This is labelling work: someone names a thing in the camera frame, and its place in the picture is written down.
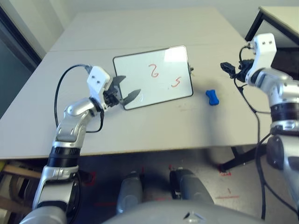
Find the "cable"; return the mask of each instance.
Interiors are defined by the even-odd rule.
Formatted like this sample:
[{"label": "cable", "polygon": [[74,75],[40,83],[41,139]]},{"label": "cable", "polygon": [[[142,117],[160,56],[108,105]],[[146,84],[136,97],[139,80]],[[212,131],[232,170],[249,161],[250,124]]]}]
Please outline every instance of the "cable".
[{"label": "cable", "polygon": [[101,120],[101,123],[100,123],[100,127],[98,128],[98,130],[87,131],[86,133],[96,133],[96,132],[99,132],[100,130],[102,130],[103,122],[104,122],[104,110],[103,109],[101,109],[101,111],[100,111],[100,120]]},{"label": "cable", "polygon": [[[54,98],[54,118],[55,118],[55,124],[56,124],[56,127],[58,127],[59,125],[59,122],[58,122],[58,118],[57,118],[57,98],[58,98],[58,93],[59,93],[59,88],[60,88],[60,85],[62,83],[62,80],[63,78],[65,77],[65,75],[70,71],[72,70],[73,68],[76,68],[76,67],[84,67],[85,70],[89,73],[90,70],[91,70],[91,66],[87,65],[87,64],[76,64],[76,65],[73,65],[71,67],[69,67],[63,74],[62,76],[60,77],[59,79],[59,82],[57,84],[57,87],[56,87],[56,91],[55,91],[55,98]],[[102,127],[103,127],[103,121],[104,121],[104,111],[101,109],[100,111],[100,127],[98,130],[96,131],[86,131],[86,133],[96,133],[96,132],[99,132]]]},{"label": "cable", "polygon": [[253,113],[263,113],[263,114],[270,114],[270,112],[266,112],[266,111],[258,111],[258,110],[256,110],[249,102],[248,102],[248,100],[246,99],[246,97],[245,97],[245,95],[244,95],[244,93],[243,93],[243,90],[244,90],[244,86],[246,86],[246,85],[243,85],[243,86],[238,86],[237,85],[237,82],[235,81],[236,80],[236,78],[234,78],[234,84],[235,84],[235,86],[236,86],[236,88],[238,89],[238,91],[240,92],[240,94],[241,94],[241,96],[243,97],[243,99],[245,100],[245,102],[247,103],[247,105],[249,106],[249,108],[251,109],[251,111],[253,112]]},{"label": "cable", "polygon": [[265,220],[266,217],[266,194],[265,194],[265,183],[264,183],[264,176],[263,176],[263,170],[261,166],[261,157],[259,154],[259,147],[261,144],[270,136],[271,134],[267,134],[261,141],[258,142],[256,146],[256,152],[255,152],[255,158],[256,158],[256,169],[258,172],[258,176],[260,178],[261,188],[262,188],[262,214],[261,219]]},{"label": "cable", "polygon": [[296,215],[298,214],[296,209],[294,207],[292,207],[289,203],[287,203],[286,201],[284,201],[278,194],[275,193],[275,191],[269,186],[269,184],[266,182],[265,180],[265,186],[268,188],[268,190],[282,203],[284,204],[286,207],[288,207],[290,210],[292,210],[293,212],[296,213]]},{"label": "cable", "polygon": [[251,111],[254,113],[256,120],[257,120],[257,146],[256,146],[256,151],[255,151],[255,160],[256,160],[256,168],[257,168],[257,172],[259,175],[259,179],[260,179],[260,183],[261,183],[261,188],[262,188],[262,214],[261,214],[261,219],[265,219],[266,217],[266,195],[265,195],[265,186],[268,188],[268,190],[282,203],[284,204],[286,207],[288,207],[290,210],[292,210],[293,212],[296,213],[297,215],[297,211],[295,208],[293,208],[289,203],[287,203],[286,201],[284,201],[271,187],[270,185],[266,182],[265,177],[263,175],[263,168],[261,165],[261,155],[259,154],[259,147],[261,146],[261,144],[271,135],[270,133],[267,134],[262,140],[260,140],[260,119],[259,116],[257,115],[257,113],[268,113],[268,112],[259,112],[256,109],[254,109],[254,107],[252,107],[250,105],[250,103],[248,102],[248,100],[246,99],[246,97],[243,94],[243,86],[238,86],[235,78],[234,78],[234,84],[236,86],[236,88],[238,89],[238,91],[240,92],[240,94],[242,95],[243,99],[245,100],[245,102],[247,103],[247,105],[249,106],[249,108],[251,109]]},{"label": "cable", "polygon": [[248,44],[248,45],[245,45],[245,46],[243,46],[243,47],[240,49],[240,52],[239,52],[239,60],[240,60],[240,62],[243,61],[243,60],[242,60],[242,51],[243,51],[243,49],[245,49],[245,48],[250,49],[250,45],[249,45],[249,44]]},{"label": "cable", "polygon": [[61,85],[61,82],[63,80],[63,78],[65,77],[65,75],[70,71],[72,70],[73,68],[76,68],[76,67],[86,67],[88,66],[87,64],[76,64],[76,65],[73,65],[71,67],[69,67],[63,74],[62,76],[60,77],[59,79],[59,82],[57,84],[57,87],[56,87],[56,91],[55,91],[55,98],[54,98],[54,118],[55,118],[55,124],[56,124],[56,127],[58,127],[59,123],[58,123],[58,118],[57,118],[57,98],[58,98],[58,92],[59,92],[59,88],[60,88],[60,85]]}]

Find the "red writing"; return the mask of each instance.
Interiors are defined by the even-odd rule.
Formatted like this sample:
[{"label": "red writing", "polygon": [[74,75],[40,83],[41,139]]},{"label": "red writing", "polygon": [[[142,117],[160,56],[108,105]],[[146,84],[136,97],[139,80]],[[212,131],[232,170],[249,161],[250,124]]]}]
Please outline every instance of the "red writing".
[{"label": "red writing", "polygon": [[159,75],[159,73],[154,73],[154,71],[155,71],[155,69],[157,68],[157,66],[155,65],[155,64],[150,64],[149,65],[149,67],[150,66],[154,66],[154,69],[153,69],[153,71],[151,72],[151,76],[153,77],[153,78],[156,78],[156,77],[158,77],[158,75]]},{"label": "red writing", "polygon": [[179,79],[180,79],[181,77],[178,77],[177,79],[176,79],[176,81],[177,81],[177,84],[175,84],[175,85],[171,85],[171,87],[177,87],[178,86],[178,84],[180,84],[180,81],[179,81]]}]

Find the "silver robot arm segment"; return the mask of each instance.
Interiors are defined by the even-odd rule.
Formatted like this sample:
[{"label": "silver robot arm segment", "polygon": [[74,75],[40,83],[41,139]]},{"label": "silver robot arm segment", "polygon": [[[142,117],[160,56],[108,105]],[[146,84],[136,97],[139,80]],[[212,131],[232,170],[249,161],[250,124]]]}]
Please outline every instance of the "silver robot arm segment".
[{"label": "silver robot arm segment", "polygon": [[271,109],[271,134],[267,160],[282,170],[296,209],[299,210],[299,81],[271,68],[276,53],[272,34],[258,35],[250,43],[256,53],[245,81],[267,94]]},{"label": "silver robot arm segment", "polygon": [[77,160],[83,145],[86,127],[99,111],[107,110],[103,93],[111,84],[110,76],[100,67],[92,67],[87,83],[90,98],[84,98],[64,111],[64,119],[57,127],[48,164],[42,176],[33,201],[33,211],[21,224],[67,222],[71,197],[77,183]]}]

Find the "blue toy bone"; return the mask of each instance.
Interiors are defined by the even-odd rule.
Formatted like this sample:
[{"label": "blue toy bone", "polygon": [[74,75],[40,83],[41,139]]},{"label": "blue toy bone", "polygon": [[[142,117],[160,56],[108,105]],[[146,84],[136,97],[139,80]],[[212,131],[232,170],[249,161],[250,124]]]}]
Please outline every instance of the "blue toy bone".
[{"label": "blue toy bone", "polygon": [[216,96],[216,91],[215,90],[207,90],[206,95],[210,98],[210,105],[218,105],[219,104],[219,99]]}]

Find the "floor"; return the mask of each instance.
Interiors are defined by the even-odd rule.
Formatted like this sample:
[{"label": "floor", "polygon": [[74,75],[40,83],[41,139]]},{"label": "floor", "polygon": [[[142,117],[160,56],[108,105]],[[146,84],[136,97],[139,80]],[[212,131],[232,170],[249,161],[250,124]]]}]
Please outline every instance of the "floor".
[{"label": "floor", "polygon": [[[232,158],[229,147],[81,157],[80,168],[93,172],[96,178],[92,185],[83,187],[83,202],[75,223],[102,223],[113,217],[121,181],[133,170],[144,173],[143,201],[171,200],[170,167],[184,167],[194,172],[217,205],[260,217],[261,188],[255,163],[236,167],[227,175],[221,175],[217,164]],[[268,183],[292,203],[281,173],[266,163],[265,156],[262,164]],[[266,201],[267,223],[298,223],[296,215],[267,189]]]}]

